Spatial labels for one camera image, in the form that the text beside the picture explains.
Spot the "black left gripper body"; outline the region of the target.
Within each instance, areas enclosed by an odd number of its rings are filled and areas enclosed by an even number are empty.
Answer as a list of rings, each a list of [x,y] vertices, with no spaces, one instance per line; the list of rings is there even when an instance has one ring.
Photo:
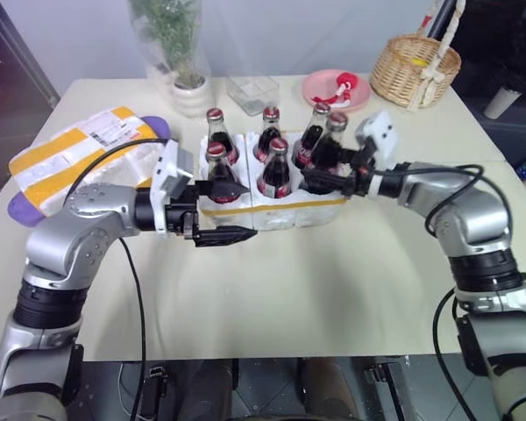
[[[198,188],[188,185],[177,198],[165,206],[167,230],[185,239],[199,239]]]

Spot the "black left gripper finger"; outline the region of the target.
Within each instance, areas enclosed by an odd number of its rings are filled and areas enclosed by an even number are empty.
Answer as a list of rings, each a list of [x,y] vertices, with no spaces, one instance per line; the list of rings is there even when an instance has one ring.
[[[257,230],[238,225],[223,225],[212,230],[200,230],[194,235],[197,247],[229,246],[254,237]]]
[[[229,180],[196,181],[195,187],[199,196],[206,196],[215,203],[231,203],[249,192],[243,184]]]

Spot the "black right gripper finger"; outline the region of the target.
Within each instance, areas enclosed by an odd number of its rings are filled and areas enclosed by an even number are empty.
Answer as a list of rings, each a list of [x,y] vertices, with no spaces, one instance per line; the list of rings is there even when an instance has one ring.
[[[303,180],[301,188],[308,192],[314,190],[339,191],[343,195],[353,195],[355,191],[355,179],[353,177],[343,177],[334,175],[329,171],[322,171],[315,168],[305,168],[302,171]]]
[[[311,153],[314,167],[336,167],[352,159],[353,150],[345,149],[334,139],[320,139]]]

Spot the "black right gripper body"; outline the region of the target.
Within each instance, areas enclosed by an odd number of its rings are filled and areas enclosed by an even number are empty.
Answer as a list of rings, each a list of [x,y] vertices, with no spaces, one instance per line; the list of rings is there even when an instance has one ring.
[[[372,139],[365,139],[364,145],[358,150],[342,150],[340,162],[348,164],[351,170],[341,189],[345,197],[367,195],[375,169],[376,152],[377,147]]]

